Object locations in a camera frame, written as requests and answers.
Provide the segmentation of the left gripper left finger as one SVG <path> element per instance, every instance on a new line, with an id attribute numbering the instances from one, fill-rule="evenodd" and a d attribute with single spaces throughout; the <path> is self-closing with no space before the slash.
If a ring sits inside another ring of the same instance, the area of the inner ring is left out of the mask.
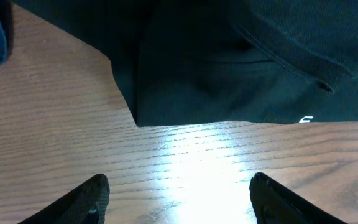
<path id="1" fill-rule="evenodd" d="M 19 224 L 104 224 L 109 182 L 96 174 Z"/>

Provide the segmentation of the black t-shirt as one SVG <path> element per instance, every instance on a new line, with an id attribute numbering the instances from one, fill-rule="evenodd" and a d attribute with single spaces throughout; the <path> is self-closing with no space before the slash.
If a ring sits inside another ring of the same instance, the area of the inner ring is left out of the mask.
<path id="1" fill-rule="evenodd" d="M 18 5 L 107 56 L 138 126 L 358 121 L 358 0 Z"/>

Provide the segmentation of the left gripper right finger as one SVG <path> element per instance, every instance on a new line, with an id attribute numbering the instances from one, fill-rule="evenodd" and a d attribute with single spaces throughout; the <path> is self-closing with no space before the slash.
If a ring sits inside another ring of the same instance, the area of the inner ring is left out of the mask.
<path id="1" fill-rule="evenodd" d="M 346 224 L 262 172 L 249 190 L 258 224 Z"/>

